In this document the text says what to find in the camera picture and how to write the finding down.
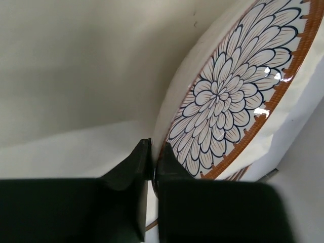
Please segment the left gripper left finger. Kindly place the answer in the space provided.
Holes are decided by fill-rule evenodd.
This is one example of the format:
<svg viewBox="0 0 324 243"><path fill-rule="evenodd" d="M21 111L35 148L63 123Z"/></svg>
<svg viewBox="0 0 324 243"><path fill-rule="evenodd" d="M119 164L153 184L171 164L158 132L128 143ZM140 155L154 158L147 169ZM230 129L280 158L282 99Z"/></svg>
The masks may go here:
<svg viewBox="0 0 324 243"><path fill-rule="evenodd" d="M112 170L99 179L114 191L124 191L139 178L152 178L151 139L141 139L132 152Z"/></svg>

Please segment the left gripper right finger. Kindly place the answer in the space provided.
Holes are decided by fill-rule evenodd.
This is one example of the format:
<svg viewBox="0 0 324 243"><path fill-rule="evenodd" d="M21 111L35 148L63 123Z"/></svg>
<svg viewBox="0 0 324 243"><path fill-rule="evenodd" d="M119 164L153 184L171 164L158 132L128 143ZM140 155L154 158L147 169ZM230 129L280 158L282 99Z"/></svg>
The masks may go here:
<svg viewBox="0 0 324 243"><path fill-rule="evenodd" d="M170 143L166 143L159 155L154 182L193 181L194 178L178 162Z"/></svg>

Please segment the floral patterned ceramic plate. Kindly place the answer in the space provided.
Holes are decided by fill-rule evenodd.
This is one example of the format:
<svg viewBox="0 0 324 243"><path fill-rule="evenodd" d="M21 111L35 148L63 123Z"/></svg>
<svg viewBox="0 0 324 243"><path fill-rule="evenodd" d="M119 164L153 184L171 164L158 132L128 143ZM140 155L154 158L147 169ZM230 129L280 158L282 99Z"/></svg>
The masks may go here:
<svg viewBox="0 0 324 243"><path fill-rule="evenodd" d="M323 57L323 1L235 1L176 71L152 136L196 179L239 181Z"/></svg>

